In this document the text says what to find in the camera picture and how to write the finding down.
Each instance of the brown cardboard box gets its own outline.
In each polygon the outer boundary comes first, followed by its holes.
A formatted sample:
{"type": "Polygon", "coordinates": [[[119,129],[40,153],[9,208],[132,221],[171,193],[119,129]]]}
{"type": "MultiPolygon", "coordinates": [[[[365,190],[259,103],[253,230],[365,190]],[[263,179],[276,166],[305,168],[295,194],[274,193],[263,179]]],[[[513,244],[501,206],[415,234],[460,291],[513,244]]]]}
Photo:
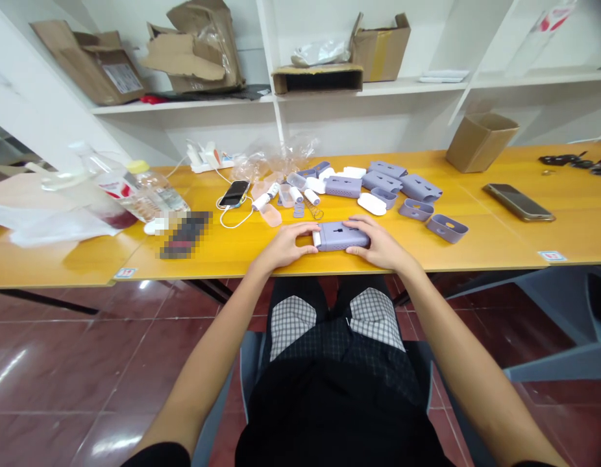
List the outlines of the brown cardboard box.
{"type": "Polygon", "coordinates": [[[362,91],[363,68],[354,64],[330,64],[309,68],[279,67],[273,72],[275,94],[313,91],[362,91]]]}
{"type": "MultiPolygon", "coordinates": [[[[359,13],[357,23],[363,17],[359,13]]],[[[352,41],[352,63],[363,67],[363,82],[394,81],[400,73],[411,27],[404,13],[396,15],[396,27],[359,29],[352,41]]]]}
{"type": "Polygon", "coordinates": [[[145,95],[143,80],[123,50],[117,31],[73,32],[67,21],[59,20],[31,23],[31,27],[95,104],[125,104],[145,95]]]}
{"type": "Polygon", "coordinates": [[[166,16],[177,30],[148,24],[149,55],[141,65],[166,72],[176,92],[244,86],[231,12],[223,0],[191,0],[166,16]],[[204,32],[210,42],[198,39],[204,32]]]}
{"type": "Polygon", "coordinates": [[[501,115],[466,115],[446,153],[446,159],[462,173],[484,172],[502,153],[519,124],[501,115]]]}

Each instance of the white plastic bag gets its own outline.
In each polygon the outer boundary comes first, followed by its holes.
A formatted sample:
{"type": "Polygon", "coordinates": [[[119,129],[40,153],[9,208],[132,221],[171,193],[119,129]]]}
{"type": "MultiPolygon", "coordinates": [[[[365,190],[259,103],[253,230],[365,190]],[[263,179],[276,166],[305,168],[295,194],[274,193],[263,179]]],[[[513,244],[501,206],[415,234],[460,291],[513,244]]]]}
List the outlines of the white plastic bag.
{"type": "Polygon", "coordinates": [[[292,63],[297,67],[344,63],[350,60],[349,40],[312,42],[294,50],[292,63]]]}
{"type": "Polygon", "coordinates": [[[22,248],[115,236],[121,231],[84,209],[53,211],[0,206],[0,225],[13,230],[10,240],[22,248]]]}

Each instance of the label sticker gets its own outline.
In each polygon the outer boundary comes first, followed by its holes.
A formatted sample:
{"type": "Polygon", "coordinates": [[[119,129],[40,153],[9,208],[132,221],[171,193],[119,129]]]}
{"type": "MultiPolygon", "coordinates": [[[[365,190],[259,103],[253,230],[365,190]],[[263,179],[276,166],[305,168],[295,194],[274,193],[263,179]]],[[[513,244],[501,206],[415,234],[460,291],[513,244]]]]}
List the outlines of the label sticker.
{"type": "Polygon", "coordinates": [[[143,89],[143,85],[128,64],[102,65],[102,68],[121,94],[143,89]]]}
{"type": "Polygon", "coordinates": [[[567,258],[562,256],[559,252],[556,251],[548,251],[548,252],[539,252],[539,255],[543,257],[546,261],[566,261],[567,258]]]}
{"type": "Polygon", "coordinates": [[[121,268],[119,269],[119,272],[117,272],[117,274],[115,274],[114,278],[115,279],[129,279],[131,278],[134,273],[137,271],[138,268],[121,268]]]}

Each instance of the chair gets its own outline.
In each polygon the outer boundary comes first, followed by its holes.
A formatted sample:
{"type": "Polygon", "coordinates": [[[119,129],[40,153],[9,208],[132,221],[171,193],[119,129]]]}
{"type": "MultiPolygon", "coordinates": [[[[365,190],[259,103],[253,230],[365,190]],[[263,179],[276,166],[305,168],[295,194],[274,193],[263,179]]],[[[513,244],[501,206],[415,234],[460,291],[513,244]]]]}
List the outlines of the chair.
{"type": "MultiPolygon", "coordinates": [[[[242,387],[244,413],[247,416],[247,422],[249,421],[247,405],[251,392],[260,375],[260,362],[262,361],[262,354],[264,352],[264,343],[265,333],[248,331],[242,340],[240,348],[240,383],[242,387]]],[[[434,355],[427,342],[403,341],[403,343],[413,365],[417,381],[421,386],[422,394],[426,396],[426,412],[428,412],[430,395],[432,394],[432,365],[434,365],[434,355]]],[[[223,415],[227,394],[229,393],[232,373],[233,370],[229,373],[223,389],[218,395],[218,399],[216,399],[214,407],[210,411],[210,414],[203,425],[203,430],[201,431],[193,456],[192,467],[207,467],[210,462],[210,454],[223,415]]],[[[454,409],[456,420],[463,433],[463,438],[465,439],[465,443],[469,448],[469,453],[474,461],[474,465],[476,467],[494,467],[496,463],[488,449],[484,446],[482,439],[471,427],[465,414],[460,409],[447,387],[446,391],[450,398],[452,408],[454,409]]]]}

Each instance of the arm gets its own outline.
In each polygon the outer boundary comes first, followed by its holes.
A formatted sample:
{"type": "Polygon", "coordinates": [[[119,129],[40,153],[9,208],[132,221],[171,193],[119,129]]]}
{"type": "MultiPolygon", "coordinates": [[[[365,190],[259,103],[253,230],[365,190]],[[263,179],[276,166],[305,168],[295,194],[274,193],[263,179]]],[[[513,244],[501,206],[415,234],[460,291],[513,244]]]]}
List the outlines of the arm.
{"type": "Polygon", "coordinates": [[[521,461],[566,466],[503,371],[432,285],[417,260],[368,216],[346,222],[365,232],[369,249],[348,253],[394,270],[406,287],[450,390],[501,466],[521,461]]]}
{"type": "Polygon", "coordinates": [[[317,230],[320,227],[315,222],[283,226],[251,263],[234,294],[188,357],[171,394],[132,455],[153,444],[173,441],[184,446],[192,456],[268,277],[276,268],[287,266],[302,255],[317,253],[314,246],[295,244],[299,235],[317,230]]]}

